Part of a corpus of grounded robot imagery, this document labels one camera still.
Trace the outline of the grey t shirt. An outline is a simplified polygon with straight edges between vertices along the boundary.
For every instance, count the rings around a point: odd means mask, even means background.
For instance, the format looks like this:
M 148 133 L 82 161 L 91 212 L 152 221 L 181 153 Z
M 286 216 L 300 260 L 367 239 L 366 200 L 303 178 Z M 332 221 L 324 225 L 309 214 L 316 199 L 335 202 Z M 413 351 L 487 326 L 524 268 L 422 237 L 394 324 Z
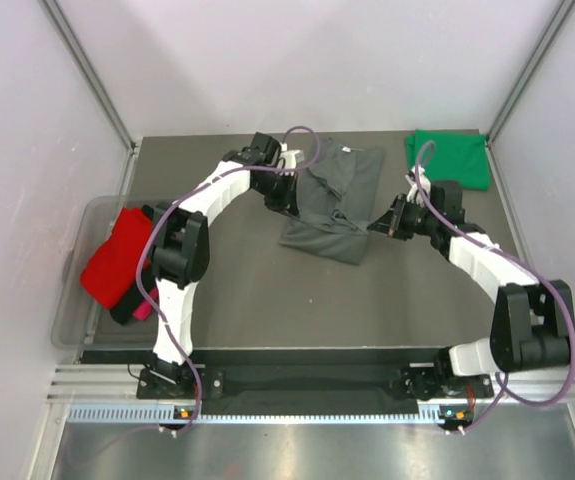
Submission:
M 359 264 L 369 243 L 368 225 L 384 159 L 380 147 L 357 149 L 322 139 L 318 159 L 298 176 L 298 217 L 286 224 L 279 244 Z

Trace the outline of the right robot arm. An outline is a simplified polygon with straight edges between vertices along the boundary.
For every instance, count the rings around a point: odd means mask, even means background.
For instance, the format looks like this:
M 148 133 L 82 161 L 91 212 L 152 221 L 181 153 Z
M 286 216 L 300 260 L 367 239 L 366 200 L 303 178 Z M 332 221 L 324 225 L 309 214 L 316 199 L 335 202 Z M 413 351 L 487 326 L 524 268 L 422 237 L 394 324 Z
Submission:
M 430 245 L 494 303 L 487 337 L 439 351 L 433 372 L 436 388 L 454 396 L 473 376 L 570 365 L 570 287 L 563 281 L 546 286 L 508 259 L 482 228 L 465 221 L 462 197 L 459 183 L 438 181 L 429 187 L 430 206 L 419 193 L 400 194 L 368 226 L 397 240 L 428 237 Z

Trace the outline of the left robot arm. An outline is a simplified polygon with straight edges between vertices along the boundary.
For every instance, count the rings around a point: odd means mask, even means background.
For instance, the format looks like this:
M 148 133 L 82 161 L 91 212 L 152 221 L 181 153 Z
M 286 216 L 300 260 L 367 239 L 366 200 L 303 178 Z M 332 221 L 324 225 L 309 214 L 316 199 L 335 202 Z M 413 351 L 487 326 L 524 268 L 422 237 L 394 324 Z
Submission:
M 301 150 L 257 133 L 249 146 L 226 153 L 191 194 L 154 208 L 154 239 L 146 245 L 158 293 L 158 332 L 147 367 L 159 374 L 159 384 L 170 395 L 183 396 L 193 387 L 191 320 L 195 293 L 210 263 L 211 224 L 250 190 L 263 195 L 267 206 L 294 213 L 295 168 L 303 163 Z

